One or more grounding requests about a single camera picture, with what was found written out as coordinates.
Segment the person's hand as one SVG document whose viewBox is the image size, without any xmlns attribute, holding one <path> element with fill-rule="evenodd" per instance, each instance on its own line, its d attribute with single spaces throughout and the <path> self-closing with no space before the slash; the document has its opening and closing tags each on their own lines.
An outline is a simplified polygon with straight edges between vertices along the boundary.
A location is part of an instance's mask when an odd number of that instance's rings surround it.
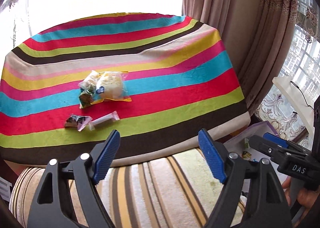
<svg viewBox="0 0 320 228">
<path fill-rule="evenodd" d="M 287 177 L 286 180 L 282 183 L 282 188 L 285 192 L 285 197 L 287 199 L 287 203 L 291 205 L 291 198 L 290 198 L 290 188 L 291 188 L 291 177 Z M 319 188 L 316 191 L 307 190 L 305 187 L 303 187 L 297 195 L 297 200 L 305 207 L 305 211 L 301 215 L 299 221 L 295 223 L 295 226 L 297 226 L 308 214 L 310 209 L 312 208 L 313 204 L 315 203 L 317 197 L 319 195 Z"/>
</svg>

